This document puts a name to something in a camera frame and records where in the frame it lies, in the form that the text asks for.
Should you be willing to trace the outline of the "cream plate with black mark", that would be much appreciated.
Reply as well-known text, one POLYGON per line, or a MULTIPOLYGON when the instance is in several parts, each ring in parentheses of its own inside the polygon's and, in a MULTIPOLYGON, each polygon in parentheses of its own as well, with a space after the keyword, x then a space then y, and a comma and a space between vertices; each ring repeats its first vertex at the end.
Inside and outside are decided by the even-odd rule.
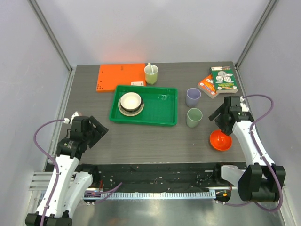
POLYGON ((128 112, 124 108, 122 108, 120 101, 118 102, 119 112, 128 117, 139 115, 143 111, 143 109, 144 109, 144 104, 141 104, 141 106, 136 111, 128 112))

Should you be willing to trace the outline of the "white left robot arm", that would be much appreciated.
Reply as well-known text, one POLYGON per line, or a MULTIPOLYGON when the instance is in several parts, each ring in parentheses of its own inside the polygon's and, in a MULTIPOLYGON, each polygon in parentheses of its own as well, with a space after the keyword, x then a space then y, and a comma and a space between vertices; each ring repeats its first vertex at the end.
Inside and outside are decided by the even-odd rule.
POLYGON ((107 132, 94 116, 75 112, 63 123, 70 124, 68 135, 57 143, 56 157, 47 157, 54 170, 45 195, 35 213, 26 216, 27 226, 70 226, 73 213, 89 188, 99 185, 100 174, 95 165, 80 164, 83 153, 92 148, 107 132))

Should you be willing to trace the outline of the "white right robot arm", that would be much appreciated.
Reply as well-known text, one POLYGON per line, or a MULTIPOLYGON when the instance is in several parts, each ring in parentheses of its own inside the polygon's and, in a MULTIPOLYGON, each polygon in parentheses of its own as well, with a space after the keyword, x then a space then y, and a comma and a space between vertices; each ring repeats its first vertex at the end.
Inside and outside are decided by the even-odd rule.
POLYGON ((218 186, 230 182, 238 189, 242 201, 281 205, 286 171, 274 163, 263 147, 255 126, 263 117, 255 120, 243 103, 245 99, 226 96, 223 104, 209 116, 223 134, 235 135, 246 159, 246 170, 235 165, 217 164, 213 169, 213 182, 218 186))

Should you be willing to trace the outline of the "orange bowl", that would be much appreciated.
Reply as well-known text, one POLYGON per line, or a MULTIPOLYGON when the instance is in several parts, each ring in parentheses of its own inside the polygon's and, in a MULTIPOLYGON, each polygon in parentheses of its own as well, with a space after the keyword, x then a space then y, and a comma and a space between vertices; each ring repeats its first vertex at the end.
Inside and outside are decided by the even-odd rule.
POLYGON ((214 130, 209 136, 210 145, 218 151, 227 151, 232 147, 232 137, 225 135, 221 130, 214 130))

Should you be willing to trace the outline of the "dark brown bowl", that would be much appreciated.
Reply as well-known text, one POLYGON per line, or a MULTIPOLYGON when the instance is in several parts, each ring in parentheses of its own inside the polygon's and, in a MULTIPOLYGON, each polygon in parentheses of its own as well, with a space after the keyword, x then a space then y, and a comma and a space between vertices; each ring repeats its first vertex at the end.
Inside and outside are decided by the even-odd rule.
POLYGON ((136 111, 142 104, 142 99, 139 96, 126 96, 120 99, 122 108, 128 112, 136 111))

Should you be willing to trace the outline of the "white bowl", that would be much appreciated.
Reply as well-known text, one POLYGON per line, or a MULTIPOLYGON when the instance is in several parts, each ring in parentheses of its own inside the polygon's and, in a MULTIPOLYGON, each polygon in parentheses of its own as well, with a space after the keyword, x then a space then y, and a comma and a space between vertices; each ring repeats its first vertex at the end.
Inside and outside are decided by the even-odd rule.
POLYGON ((142 99, 139 94, 128 92, 120 98, 120 104, 126 109, 134 109, 140 106, 142 99))

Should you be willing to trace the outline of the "light green cup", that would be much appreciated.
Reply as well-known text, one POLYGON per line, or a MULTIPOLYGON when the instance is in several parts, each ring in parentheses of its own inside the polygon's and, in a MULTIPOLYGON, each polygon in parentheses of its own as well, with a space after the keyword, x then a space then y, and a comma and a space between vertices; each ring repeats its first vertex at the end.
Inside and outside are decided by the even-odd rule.
POLYGON ((189 128, 198 126, 203 118, 203 113, 197 108, 191 108, 187 112, 186 124, 189 128))

